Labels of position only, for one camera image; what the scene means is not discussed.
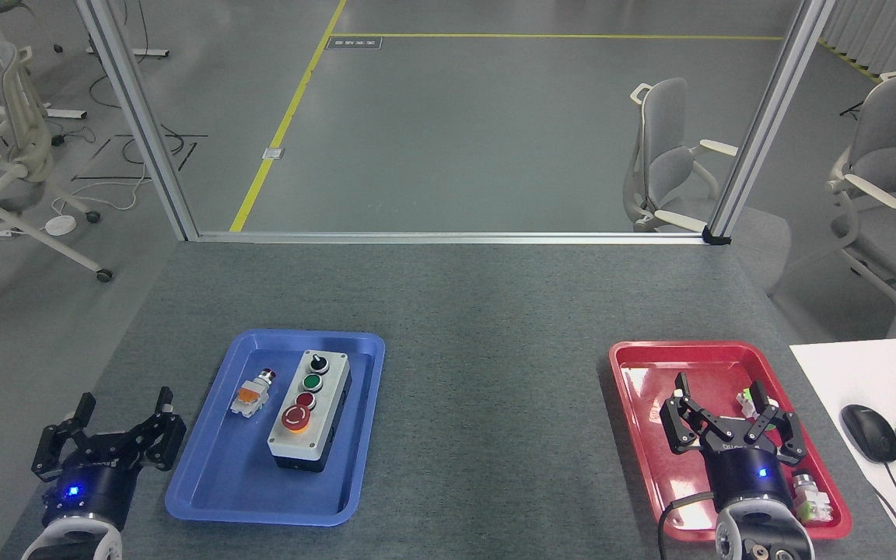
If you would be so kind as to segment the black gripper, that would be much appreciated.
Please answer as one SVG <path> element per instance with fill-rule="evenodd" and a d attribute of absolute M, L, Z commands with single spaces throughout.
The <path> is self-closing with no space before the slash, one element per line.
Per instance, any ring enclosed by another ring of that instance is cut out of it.
<path fill-rule="evenodd" d="M 714 432 L 724 442 L 732 442 L 733 430 L 724 419 L 707 412 L 691 396 L 686 372 L 678 372 L 675 390 L 659 410 L 659 418 L 670 450 L 676 455 L 701 449 L 701 437 Z M 754 380 L 749 386 L 751 403 L 757 418 L 744 433 L 747 444 L 708 441 L 708 481 L 714 493 L 715 511 L 721 513 L 729 504 L 743 499 L 772 499 L 786 508 L 793 507 L 782 464 L 796 467 L 807 456 L 800 419 L 793 412 L 773 404 L 765 386 Z M 775 426 L 782 442 L 758 443 L 769 425 Z"/>
<path fill-rule="evenodd" d="M 177 460 L 187 429 L 173 411 L 172 400 L 170 387 L 161 387 L 153 414 L 111 443 L 109 454 L 115 467 L 103 462 L 61 468 L 61 452 L 68 440 L 74 440 L 78 453 L 88 460 L 99 457 L 95 444 L 90 443 L 92 436 L 84 433 L 96 407 L 96 398 L 89 391 L 82 394 L 71 418 L 45 426 L 31 471 L 40 481 L 61 476 L 44 494 L 42 524 L 65 517 L 126 524 L 140 467 L 151 464 L 159 471 L 170 471 Z"/>

